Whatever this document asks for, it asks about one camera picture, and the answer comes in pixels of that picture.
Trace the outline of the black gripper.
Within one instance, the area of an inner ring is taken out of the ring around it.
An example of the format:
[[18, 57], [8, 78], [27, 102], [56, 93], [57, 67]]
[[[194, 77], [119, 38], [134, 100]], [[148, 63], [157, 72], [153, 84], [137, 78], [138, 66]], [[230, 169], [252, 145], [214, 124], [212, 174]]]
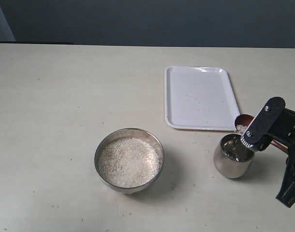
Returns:
[[291, 208], [295, 203], [295, 111], [281, 97], [270, 98], [241, 136], [242, 144], [256, 152], [270, 144], [289, 154], [276, 199]]

